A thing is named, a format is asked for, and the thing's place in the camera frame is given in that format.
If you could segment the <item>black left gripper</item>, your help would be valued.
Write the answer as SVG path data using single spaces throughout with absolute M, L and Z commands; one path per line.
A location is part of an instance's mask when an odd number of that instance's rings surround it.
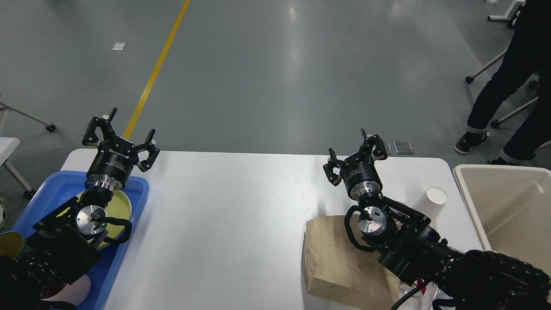
M 86 174 L 87 179 L 92 182 L 112 179 L 114 189 L 120 190 L 125 188 L 134 166 L 142 172 L 153 167 L 160 149 L 156 147 L 153 139 L 156 130 L 151 129 L 144 143 L 137 146 L 132 144 L 127 151 L 116 150 L 125 145 L 111 125 L 117 111 L 117 108 L 113 108 L 107 118 L 93 117 L 85 130 L 82 145 L 98 149 Z M 148 153 L 144 160 L 139 159 L 142 152 Z

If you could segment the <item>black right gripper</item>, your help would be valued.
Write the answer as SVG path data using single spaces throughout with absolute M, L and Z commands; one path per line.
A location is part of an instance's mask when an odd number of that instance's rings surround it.
M 362 196 L 380 197 L 382 182 L 373 163 L 384 161 L 388 153 L 384 141 L 379 135 L 371 135 L 365 129 L 360 129 L 363 143 L 356 153 L 356 162 L 347 165 L 345 160 L 337 158 L 334 149 L 328 149 L 329 158 L 323 165 L 323 171 L 333 186 L 344 181 L 348 196 L 358 201 Z

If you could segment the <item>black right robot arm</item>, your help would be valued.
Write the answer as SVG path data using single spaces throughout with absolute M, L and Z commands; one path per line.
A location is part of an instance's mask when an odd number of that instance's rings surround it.
M 423 283 L 400 298 L 397 310 L 408 298 L 435 283 L 446 299 L 435 299 L 433 309 L 548 310 L 550 276 L 515 257 L 493 251 L 460 252 L 430 226 L 430 218 L 382 194 L 375 162 L 386 160 L 379 135 L 360 130 L 363 143 L 356 153 L 338 159 L 333 149 L 323 165 L 328 181 L 344 183 L 356 202 L 344 216 L 350 243 L 360 251 L 378 252 L 378 262 L 403 283 Z

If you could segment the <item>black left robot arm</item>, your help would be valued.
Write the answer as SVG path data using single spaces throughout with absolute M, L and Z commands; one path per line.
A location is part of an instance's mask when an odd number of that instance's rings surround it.
M 48 301 L 57 284 L 74 284 L 103 257 L 100 245 L 121 245 L 131 236 L 129 219 L 109 214 L 116 191 L 125 188 L 134 167 L 148 171 L 160 154 L 151 129 L 136 145 L 119 136 L 111 123 L 117 109 L 93 117 L 82 144 L 97 153 L 86 174 L 86 188 L 38 220 L 34 233 L 22 242 L 22 252 L 1 255 L 3 310 L 75 310 L 67 301 Z

